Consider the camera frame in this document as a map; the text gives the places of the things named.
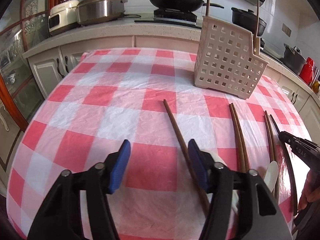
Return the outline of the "person's right hand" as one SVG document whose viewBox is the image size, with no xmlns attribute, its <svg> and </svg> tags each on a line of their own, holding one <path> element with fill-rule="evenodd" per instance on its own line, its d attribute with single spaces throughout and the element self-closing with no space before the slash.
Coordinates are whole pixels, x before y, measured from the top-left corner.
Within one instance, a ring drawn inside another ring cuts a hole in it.
<svg viewBox="0 0 320 240">
<path fill-rule="evenodd" d="M 320 199 L 319 187 L 314 190 L 311 189 L 311 182 L 316 175 L 317 174 L 311 170 L 308 172 L 302 195 L 298 203 L 298 211 L 305 209 L 308 203 L 312 203 Z"/>
</svg>

